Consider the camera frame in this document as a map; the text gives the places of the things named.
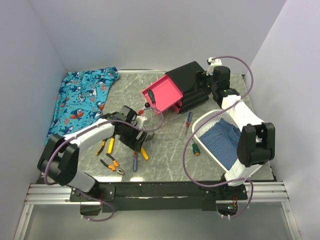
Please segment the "blue red screwdriver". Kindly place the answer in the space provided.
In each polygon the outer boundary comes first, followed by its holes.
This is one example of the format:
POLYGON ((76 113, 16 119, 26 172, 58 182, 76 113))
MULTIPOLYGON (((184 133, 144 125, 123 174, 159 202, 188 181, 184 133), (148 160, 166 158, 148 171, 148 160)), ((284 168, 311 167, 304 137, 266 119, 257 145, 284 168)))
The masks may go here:
POLYGON ((137 172, 138 170, 138 153, 135 151, 134 155, 133 155, 133 166, 132 166, 132 170, 134 172, 137 172))

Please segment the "pink top drawer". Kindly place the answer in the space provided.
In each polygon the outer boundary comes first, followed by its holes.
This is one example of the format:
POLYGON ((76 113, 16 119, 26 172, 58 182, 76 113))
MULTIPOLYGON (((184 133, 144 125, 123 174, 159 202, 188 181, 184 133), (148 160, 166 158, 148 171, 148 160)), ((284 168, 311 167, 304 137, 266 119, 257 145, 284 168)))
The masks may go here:
POLYGON ((167 74, 144 89, 141 93, 152 107, 158 109, 157 114, 160 112, 163 113, 183 98, 183 93, 167 74), (148 90, 153 92, 155 105, 149 97, 148 90))

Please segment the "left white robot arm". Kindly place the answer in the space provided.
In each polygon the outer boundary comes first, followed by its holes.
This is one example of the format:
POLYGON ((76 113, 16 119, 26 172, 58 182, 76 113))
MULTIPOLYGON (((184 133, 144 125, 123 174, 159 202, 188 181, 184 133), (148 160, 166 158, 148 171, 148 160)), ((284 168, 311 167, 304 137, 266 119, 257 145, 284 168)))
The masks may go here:
POLYGON ((131 150, 140 152, 147 136, 144 129, 147 120, 147 117, 138 115, 125 105, 120 111, 107 113, 75 133, 65 136, 54 134, 45 145, 37 168, 45 179, 79 189, 86 200, 94 201, 101 196, 100 183, 78 169, 80 153, 103 139, 115 136, 119 136, 120 141, 131 150))

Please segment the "black drawer cabinet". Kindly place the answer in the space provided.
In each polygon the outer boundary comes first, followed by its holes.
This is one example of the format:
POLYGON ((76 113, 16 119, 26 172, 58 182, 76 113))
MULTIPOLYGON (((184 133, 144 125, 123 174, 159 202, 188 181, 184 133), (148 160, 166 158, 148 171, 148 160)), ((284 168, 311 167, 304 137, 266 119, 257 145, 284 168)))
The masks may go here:
POLYGON ((179 114, 186 113, 209 100, 211 93, 195 89, 197 72, 205 70, 196 61, 192 61, 180 67, 167 71, 168 75, 183 94, 182 107, 179 114))

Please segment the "yellow handle screwdriver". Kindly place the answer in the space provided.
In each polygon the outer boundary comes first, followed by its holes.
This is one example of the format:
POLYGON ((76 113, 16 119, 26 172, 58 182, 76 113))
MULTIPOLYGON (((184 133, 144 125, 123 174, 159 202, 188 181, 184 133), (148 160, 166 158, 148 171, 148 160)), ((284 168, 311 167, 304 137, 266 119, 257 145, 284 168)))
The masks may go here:
POLYGON ((113 153, 114 145, 115 145, 115 137, 113 136, 110 138, 110 142, 109 142, 109 146, 108 146, 108 150, 107 150, 108 154, 111 155, 113 153))
POLYGON ((141 152, 143 158, 144 158, 146 161, 148 161, 148 160, 149 160, 149 156, 148 156, 147 152, 145 151, 145 149, 144 149, 143 147, 141 147, 140 152, 141 152))

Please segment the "green handle screwdriver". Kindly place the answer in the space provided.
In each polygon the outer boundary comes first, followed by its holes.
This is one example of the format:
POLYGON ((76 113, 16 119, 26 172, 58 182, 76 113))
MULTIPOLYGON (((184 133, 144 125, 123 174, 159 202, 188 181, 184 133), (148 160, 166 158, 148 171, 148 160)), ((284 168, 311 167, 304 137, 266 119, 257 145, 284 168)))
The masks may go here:
POLYGON ((149 98, 151 100, 151 103, 155 104, 156 103, 156 99, 155 99, 154 92, 151 89, 149 89, 147 93, 148 93, 148 96, 149 96, 149 98))

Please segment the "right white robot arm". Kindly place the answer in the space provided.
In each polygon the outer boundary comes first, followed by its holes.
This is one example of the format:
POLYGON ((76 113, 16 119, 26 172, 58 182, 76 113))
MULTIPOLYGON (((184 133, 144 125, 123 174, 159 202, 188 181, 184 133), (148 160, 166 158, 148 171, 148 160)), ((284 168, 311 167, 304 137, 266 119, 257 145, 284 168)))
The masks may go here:
POLYGON ((231 87, 230 77, 230 69, 222 65, 197 72, 197 87, 212 93, 220 109, 204 114, 192 126, 193 143, 225 171, 218 191, 226 200, 244 194, 245 181, 275 157, 276 135, 274 124, 257 117, 231 87))

